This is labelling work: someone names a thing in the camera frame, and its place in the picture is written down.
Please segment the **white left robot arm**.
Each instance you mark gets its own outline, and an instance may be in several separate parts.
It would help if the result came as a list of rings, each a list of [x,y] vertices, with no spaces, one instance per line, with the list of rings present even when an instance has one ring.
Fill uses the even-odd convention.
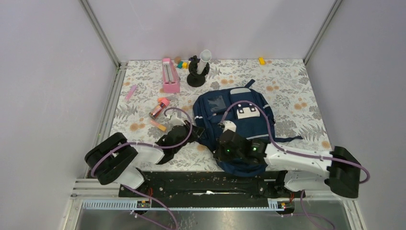
[[[137,197],[148,192],[148,183],[140,169],[129,169],[132,162],[165,164],[186,144],[197,141],[204,128],[186,123],[174,126],[155,144],[128,142],[123,133],[117,132],[90,150],[84,161],[90,167],[91,176],[100,184],[127,185]]]

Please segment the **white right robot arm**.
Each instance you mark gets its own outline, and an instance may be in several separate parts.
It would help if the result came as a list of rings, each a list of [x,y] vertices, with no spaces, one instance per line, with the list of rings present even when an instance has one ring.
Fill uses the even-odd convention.
[[[302,190],[326,190],[338,196],[359,196],[361,164],[344,147],[333,151],[315,151],[266,144],[246,139],[227,130],[219,138],[216,153],[222,162],[241,160],[249,166],[291,168],[284,179],[275,183],[275,193],[287,197]]]

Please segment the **navy blue backpack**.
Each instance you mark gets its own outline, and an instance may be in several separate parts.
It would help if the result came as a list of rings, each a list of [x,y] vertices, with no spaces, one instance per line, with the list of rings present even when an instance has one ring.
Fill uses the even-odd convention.
[[[264,96],[251,89],[255,80],[250,80],[243,87],[214,90],[200,95],[193,105],[193,115],[198,127],[204,132],[198,142],[206,146],[216,160],[217,165],[226,173],[253,177],[265,172],[265,162],[247,163],[242,157],[230,156],[222,158],[217,153],[217,143],[223,128],[222,117],[236,126],[236,133],[248,140],[259,138],[265,143],[272,138],[275,142],[290,142],[302,139],[301,136],[277,138],[275,136],[275,120],[273,111]]]

